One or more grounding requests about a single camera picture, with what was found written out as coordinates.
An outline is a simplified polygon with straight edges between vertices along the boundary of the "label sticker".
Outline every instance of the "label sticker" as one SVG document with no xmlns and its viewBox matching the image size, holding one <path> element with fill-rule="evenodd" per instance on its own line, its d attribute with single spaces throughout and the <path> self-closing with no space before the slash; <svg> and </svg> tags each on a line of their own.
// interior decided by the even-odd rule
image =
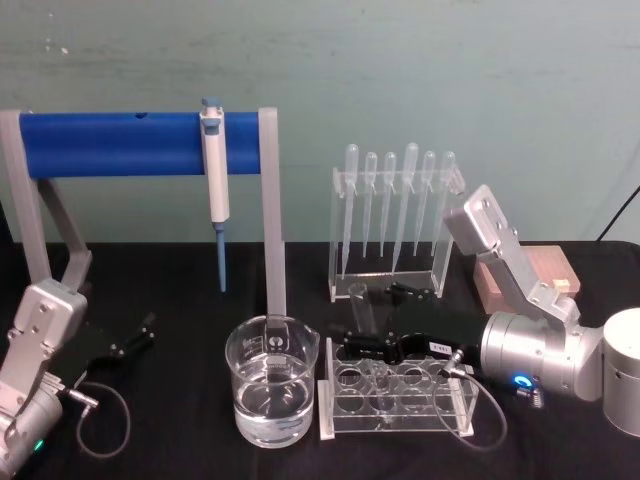
<svg viewBox="0 0 640 480">
<path fill-rule="evenodd" d="M 451 355 L 453 353 L 451 347 L 440 343 L 429 342 L 429 349 L 432 352 L 444 353 L 445 355 Z"/>
</svg>

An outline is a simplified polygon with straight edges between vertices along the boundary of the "power cord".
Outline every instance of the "power cord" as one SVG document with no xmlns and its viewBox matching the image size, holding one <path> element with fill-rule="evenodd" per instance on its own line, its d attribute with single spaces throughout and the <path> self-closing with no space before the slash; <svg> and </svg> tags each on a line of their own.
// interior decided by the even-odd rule
<svg viewBox="0 0 640 480">
<path fill-rule="evenodd" d="M 124 438 L 120 446 L 111 452 L 107 452 L 107 453 L 95 452 L 91 450 L 89 447 L 87 447 L 87 445 L 82 440 L 82 426 L 84 425 L 85 419 L 89 416 L 89 413 L 93 411 L 91 407 L 89 406 L 85 407 L 85 409 L 82 412 L 82 415 L 80 415 L 78 426 L 76 427 L 76 439 L 78 440 L 78 445 L 80 445 L 80 448 L 82 449 L 82 451 L 84 451 L 87 455 L 93 458 L 98 458 L 100 460 L 113 458 L 116 455 L 118 455 L 120 452 L 122 452 L 124 448 L 127 446 L 127 444 L 129 443 L 129 436 L 131 435 L 131 413 L 129 412 L 129 407 L 127 406 L 127 402 L 125 401 L 124 398 L 122 398 L 122 395 L 120 395 L 115 388 L 112 388 L 103 383 L 82 382 L 82 385 L 87 387 L 98 388 L 98 389 L 110 392 L 118 399 L 118 401 L 122 405 L 122 410 L 124 412 L 124 418 L 125 418 Z"/>
<path fill-rule="evenodd" d="M 624 212 L 626 210 L 626 208 L 629 206 L 629 204 L 633 201 L 633 199 L 636 198 L 636 195 L 638 195 L 638 193 L 640 193 L 640 185 L 638 185 L 638 188 L 636 188 L 635 191 L 629 196 L 629 198 L 627 198 L 627 201 L 622 204 L 622 206 L 616 212 L 616 214 L 613 216 L 611 221 L 607 224 L 606 227 L 604 227 L 604 230 L 598 236 L 596 241 L 599 242 L 604 238 L 604 236 L 609 232 L 609 230 L 611 230 L 611 227 L 613 227 L 613 224 L 616 223 L 616 220 L 618 220 L 620 215 L 622 215 L 622 212 Z"/>
<path fill-rule="evenodd" d="M 433 406 L 434 411 L 436 412 L 436 416 L 438 417 L 438 420 L 440 420 L 440 423 L 442 423 L 442 426 L 451 435 L 453 435 L 460 442 L 462 442 L 464 445 L 466 445 L 472 450 L 475 450 L 476 452 L 482 452 L 482 453 L 496 450 L 504 443 L 504 441 L 507 438 L 507 433 L 509 431 L 507 417 L 505 416 L 504 411 L 502 410 L 502 407 L 500 406 L 498 401 L 495 399 L 495 397 L 491 394 L 491 392 L 489 392 L 489 390 L 487 390 L 487 388 L 484 385 L 482 385 L 482 383 L 478 381 L 478 379 L 473 378 L 471 375 L 467 374 L 466 371 L 457 368 L 460 362 L 462 362 L 462 359 L 463 359 L 462 351 L 456 350 L 453 353 L 453 355 L 451 355 L 451 357 L 449 358 L 449 361 L 447 362 L 445 367 L 442 370 L 440 370 L 439 375 L 442 376 L 443 378 L 455 377 L 461 380 L 468 380 L 471 383 L 473 383 L 476 387 L 478 387 L 478 389 L 480 389 L 480 391 L 482 391 L 482 393 L 484 393 L 487 396 L 491 404 L 496 409 L 496 412 L 498 412 L 498 416 L 500 417 L 500 437 L 498 437 L 498 440 L 496 440 L 494 443 L 490 445 L 476 445 L 474 443 L 471 443 L 469 440 L 462 438 L 451 426 L 449 426 L 449 424 L 444 421 L 444 418 L 440 413 L 440 408 L 436 403 L 438 388 L 440 387 L 440 385 L 437 382 L 433 390 L 433 395 L 431 396 L 431 404 Z"/>
</svg>

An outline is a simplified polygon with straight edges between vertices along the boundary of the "glass beaker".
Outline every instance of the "glass beaker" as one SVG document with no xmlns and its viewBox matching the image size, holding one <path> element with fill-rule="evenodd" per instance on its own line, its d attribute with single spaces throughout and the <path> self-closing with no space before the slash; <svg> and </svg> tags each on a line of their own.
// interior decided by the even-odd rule
<svg viewBox="0 0 640 480">
<path fill-rule="evenodd" d="M 227 339 L 236 425 L 263 448 L 287 447 L 309 429 L 320 335 L 291 317 L 254 317 Z"/>
</svg>

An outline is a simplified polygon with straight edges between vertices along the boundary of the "wooden block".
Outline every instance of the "wooden block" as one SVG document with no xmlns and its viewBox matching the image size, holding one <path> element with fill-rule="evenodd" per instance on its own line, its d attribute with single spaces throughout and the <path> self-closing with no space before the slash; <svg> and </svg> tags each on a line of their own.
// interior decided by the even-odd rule
<svg viewBox="0 0 640 480">
<path fill-rule="evenodd" d="M 536 245 L 522 248 L 529 256 L 533 269 L 542 282 L 553 285 L 560 292 L 572 298 L 580 291 L 580 280 L 558 245 Z M 500 292 L 487 266 L 478 260 L 476 260 L 473 280 L 485 312 L 515 312 L 503 298 L 502 292 Z"/>
</svg>

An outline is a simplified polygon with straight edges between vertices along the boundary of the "pipette holder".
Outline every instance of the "pipette holder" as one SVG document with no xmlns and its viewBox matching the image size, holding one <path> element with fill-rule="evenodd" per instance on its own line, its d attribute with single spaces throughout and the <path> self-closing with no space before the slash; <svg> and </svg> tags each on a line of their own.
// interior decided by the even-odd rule
<svg viewBox="0 0 640 480">
<path fill-rule="evenodd" d="M 392 172 L 391 205 L 386 240 L 393 240 L 396 234 L 398 218 L 394 215 L 400 208 L 403 191 L 402 171 Z M 370 231 L 379 233 L 379 221 L 382 217 L 382 197 L 385 178 L 389 172 L 378 171 L 373 182 L 373 206 Z M 365 283 L 370 290 L 387 288 L 392 282 L 402 283 L 416 289 L 433 290 L 442 296 L 453 238 L 442 222 L 444 211 L 460 203 L 465 190 L 465 182 L 458 169 L 455 156 L 447 152 L 441 161 L 429 172 L 416 171 L 409 190 L 409 208 L 405 222 L 405 234 L 400 254 L 400 271 L 392 272 L 392 254 L 389 241 L 386 242 L 384 255 L 379 252 L 380 238 L 370 238 L 366 256 L 359 246 L 354 245 L 362 238 L 362 221 L 366 195 L 366 177 L 364 171 L 358 172 L 355 182 L 353 202 L 352 245 L 345 274 L 342 274 L 341 248 L 344 238 L 344 216 L 347 208 L 347 181 L 345 172 L 333 169 L 331 200 L 331 245 L 329 252 L 329 293 L 331 301 L 349 298 L 348 288 L 354 283 Z M 413 257 L 414 225 L 419 208 L 421 193 L 427 189 L 427 207 L 424 209 L 423 228 L 419 236 L 418 252 Z"/>
</svg>

